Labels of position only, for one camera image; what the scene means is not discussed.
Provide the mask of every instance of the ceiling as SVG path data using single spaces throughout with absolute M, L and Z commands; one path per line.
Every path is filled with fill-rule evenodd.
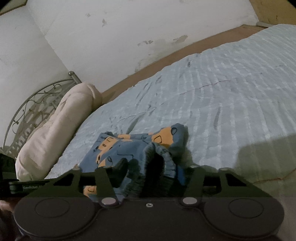
M 18 7 L 22 7 L 26 5 L 27 0 L 11 0 L 8 4 L 5 5 L 4 8 L 0 10 L 0 15 L 9 12 L 13 9 L 16 9 Z

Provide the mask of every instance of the wooden bed frame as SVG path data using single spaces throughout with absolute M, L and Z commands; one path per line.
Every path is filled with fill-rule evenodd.
M 0 148 L 3 154 L 16 159 L 31 133 L 56 110 L 63 96 L 73 86 L 81 83 L 73 71 L 68 75 L 69 79 L 46 85 L 22 103 L 7 128 L 2 148 Z M 9 146 L 6 145 L 8 139 L 12 140 Z

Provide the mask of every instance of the hand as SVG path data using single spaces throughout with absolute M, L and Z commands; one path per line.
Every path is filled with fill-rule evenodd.
M 15 206 L 21 200 L 19 197 L 7 198 L 5 200 L 0 200 L 0 209 L 3 212 L 12 212 L 14 211 Z

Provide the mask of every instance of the bed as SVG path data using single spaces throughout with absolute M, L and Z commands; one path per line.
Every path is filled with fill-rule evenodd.
M 0 151 L 16 160 L 29 136 L 56 110 L 63 96 L 81 80 L 73 71 L 69 78 L 48 84 L 29 96 L 12 117 Z
M 295 240 L 295 66 L 294 25 L 189 55 L 93 112 L 46 178 L 79 165 L 101 132 L 180 123 L 189 132 L 184 165 L 232 168 L 278 198 L 286 212 L 279 237 Z

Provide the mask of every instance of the round pad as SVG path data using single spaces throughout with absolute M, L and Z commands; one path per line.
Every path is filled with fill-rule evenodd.
M 113 205 L 116 203 L 116 199 L 112 197 L 105 197 L 102 199 L 102 204 L 104 205 Z
M 272 235 L 284 219 L 281 204 L 269 197 L 211 198 L 204 214 L 216 229 L 238 238 Z
M 194 197 L 185 197 L 182 199 L 182 202 L 186 205 L 196 204 L 198 200 Z
M 94 214 L 94 203 L 87 197 L 24 197 L 14 218 L 24 234 L 54 239 L 81 230 Z

